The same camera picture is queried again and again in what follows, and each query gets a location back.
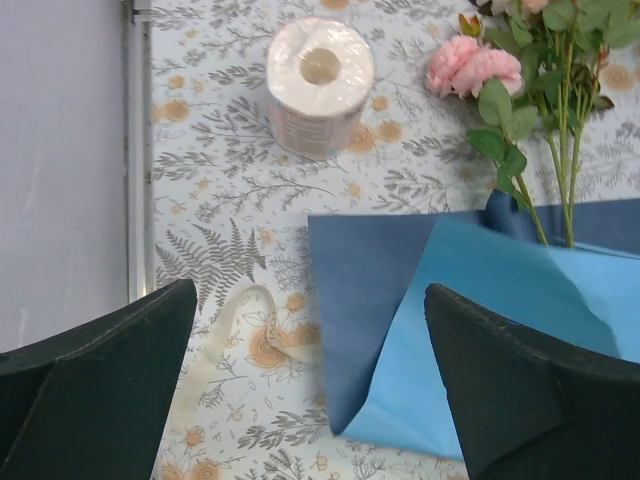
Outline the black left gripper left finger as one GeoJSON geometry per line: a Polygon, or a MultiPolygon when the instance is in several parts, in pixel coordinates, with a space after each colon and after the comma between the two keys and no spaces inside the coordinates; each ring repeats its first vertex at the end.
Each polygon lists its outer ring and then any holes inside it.
{"type": "Polygon", "coordinates": [[[150,478],[196,304],[177,280],[2,354],[2,478],[150,478]]]}

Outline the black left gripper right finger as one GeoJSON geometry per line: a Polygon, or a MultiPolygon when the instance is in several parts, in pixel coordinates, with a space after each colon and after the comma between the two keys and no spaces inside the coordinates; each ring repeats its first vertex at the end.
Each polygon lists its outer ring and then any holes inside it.
{"type": "Polygon", "coordinates": [[[639,366],[502,317],[441,284],[425,319],[472,479],[636,479],[639,366]]]}

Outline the cream fabric ribbon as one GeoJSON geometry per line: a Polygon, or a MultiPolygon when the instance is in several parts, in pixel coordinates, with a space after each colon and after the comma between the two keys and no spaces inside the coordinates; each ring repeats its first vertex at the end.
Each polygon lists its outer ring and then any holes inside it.
{"type": "Polygon", "coordinates": [[[177,383],[167,429],[181,432],[194,424],[206,403],[222,402],[222,389],[242,377],[244,364],[263,374],[294,378],[321,362],[321,334],[309,322],[281,321],[281,313],[299,313],[304,303],[283,308],[263,285],[246,284],[232,291],[213,318],[198,350],[177,383]]]}

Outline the blue wrapping paper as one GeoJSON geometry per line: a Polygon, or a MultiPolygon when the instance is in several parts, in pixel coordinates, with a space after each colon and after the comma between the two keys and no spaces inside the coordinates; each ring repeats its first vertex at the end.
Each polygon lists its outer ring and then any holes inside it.
{"type": "Polygon", "coordinates": [[[312,216],[331,431],[460,459],[424,318],[428,285],[574,345],[639,358],[639,203],[580,204],[573,248],[559,206],[494,191],[481,210],[312,216]]]}

